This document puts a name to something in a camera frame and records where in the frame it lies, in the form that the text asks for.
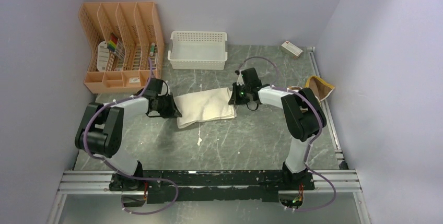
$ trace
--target black mounting bar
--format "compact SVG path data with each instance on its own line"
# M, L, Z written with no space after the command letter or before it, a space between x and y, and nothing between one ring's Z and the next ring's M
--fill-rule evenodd
M278 191L314 190L312 174L303 172L298 177L284 170L223 170L223 171L167 171L145 170L144 178L165 178L180 187L177 201L233 201L261 199L263 202L279 202ZM131 182L124 186L114 174L111 191L142 191L142 184ZM176 189L162 181L148 182L148 204L170 202ZM128 201L128 206L135 202Z

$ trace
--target folded towel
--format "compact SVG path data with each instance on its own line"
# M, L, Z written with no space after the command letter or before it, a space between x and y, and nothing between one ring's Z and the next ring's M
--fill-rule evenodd
M185 128L194 122L235 118L234 106L228 105L230 98L231 91L227 87L175 97L174 101L182 114L177 118L178 127Z

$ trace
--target small white box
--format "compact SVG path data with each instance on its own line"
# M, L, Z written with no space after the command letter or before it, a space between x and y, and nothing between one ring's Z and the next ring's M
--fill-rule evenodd
M280 46L280 49L288 55L293 55L294 58L299 57L303 52L302 49L296 47L294 44L290 43L289 41L285 41L285 43L283 43Z

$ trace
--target purple cable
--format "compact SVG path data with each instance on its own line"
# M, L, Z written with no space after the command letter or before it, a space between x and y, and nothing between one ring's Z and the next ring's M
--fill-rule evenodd
M174 196L174 199L173 199L168 205L166 205L165 207L163 207L163 208L161 208L161 209L159 209L159 210L156 210L156 211L151 211L151 212L146 212L146 213L130 211L130 210L128 210L127 208L124 207L123 199L122 199L122 201L121 201L121 203L122 203L122 210L125 211L125 212L127 212L127 213L134 214L134 215L152 215L152 214L156 214L156 213L158 213L158 212L161 212L161 211L163 211L163 210L168 209L169 207L171 207L171 206L176 202L177 197L179 196L179 187L177 186L177 184L175 184L174 181L172 181L172 180L168 180L168 179L164 179L164 178L143 178L143 177L136 177L136 176L132 176L132 175L129 175L129 174L125 174L124 172L122 172L122 171L118 170L117 168L115 168L113 165L109 164L109 163L108 163L103 157L96 157L96 156L94 156L94 155L91 153L91 151L89 150L87 136L88 136L89 129L91 128L91 126L92 126L92 124L94 123L95 119L100 115L101 112L103 112L103 110L105 110L106 108L108 108L108 107L110 107L110 106L112 106L112 105L117 105L117 104L120 104L120 103L125 102L125 101L129 101L129 100L133 100L133 99L140 98L140 97L142 96L142 94L145 93L145 91L146 91L146 89L148 88L148 85L149 85L149 83L150 83L150 81L151 81L151 76L152 76L152 63L151 63L151 59L148 58L148 61L149 61L149 78L148 78L148 81L146 82L146 85L145 85L145 87L143 88L142 92L140 92L140 93L139 93L138 95L136 95L136 96L131 96L131 97L129 97L129 98L122 99L122 100L119 100L119 101L114 101L114 102L112 102L112 103L108 103L108 104L104 105L102 108L100 108L100 109L99 109L99 110L98 110L98 111L97 111L97 112L91 117L91 119L89 120L88 124L87 124L86 127L85 127L85 132L84 132L84 134L83 134L83 147L84 147L84 149L85 149L85 152L86 152L91 158L96 159L96 160L101 160L101 161L103 161L103 163L105 163L105 164L106 164L110 169L112 169L114 172L116 172L116 173L118 173L118 174L120 174L120 175L122 175L122 176L125 176L125 177L127 177L127 178L129 178L129 179L133 179L133 180L140 180L140 181L164 181L164 182L168 182L168 183L172 184L172 185L176 188L176 195Z
M277 78L278 78L279 71L278 71L277 66L276 66L271 60L269 60L268 58L260 57L260 56L249 57L249 58L247 58L246 60L244 60L243 63L242 63L241 65L239 65L239 67L238 67L238 71L240 71L240 68L245 64L246 61L248 61L248 60L250 60L250 59L252 59L252 58L261 58L261 59L263 59L263 60L268 61L272 66L274 66L275 71L276 71L276 75L277 75ZM306 148L305 156L303 157L303 162L305 163L305 167L306 167L306 169L308 169L308 171L310 171L311 173L313 173L313 174L315 174L315 175L318 175L319 177L323 178L326 182L328 182L328 183L331 185L331 187L332 187L332 191L334 191L334 195L332 196L332 199L329 200L328 202L326 202L326 203L323 204L323 205L320 205L320 206L318 206L318 207L311 207L311 208L306 208L306 209L293 209L293 210L294 210L294 211L297 211L297 212L309 212L309 211L314 211L314 210L318 210L318 209L321 209L321 208L327 207L327 206L331 205L331 204L334 202L334 200L337 198L337 190L335 189L335 186L332 184L332 182L331 182L330 180L328 180L328 179L327 179L325 176L323 176L322 174L319 174L319 173L315 172L313 169L311 169L311 168L308 166L308 158L309 158L309 153L310 153L310 151L311 151L312 143L313 143L313 142L314 142L314 141L320 136L320 134L321 134L321 132L322 132L322 129L323 129L323 123L321 122L320 115L317 113L317 111L315 110L315 108L314 108L314 106L311 104L311 102L309 102L308 99L306 99L305 97L303 97L302 95L300 95L298 92L296 92L296 91L292 91L292 90L290 90L290 89L286 89L286 88L276 87L276 86L274 85L274 83L271 84L271 89L278 90L278 91L283 91L283 92L291 92L291 93L295 94L296 96L298 96L299 98L301 98L302 101L305 102L306 105L308 105L308 107L309 107L309 108L312 110L312 112L314 113L314 115L315 115L315 117L316 117L316 119L317 119L317 123L319 124L319 131L318 131L318 133L314 136L314 138L312 138L311 141L309 142L309 145L308 145L308 147Z

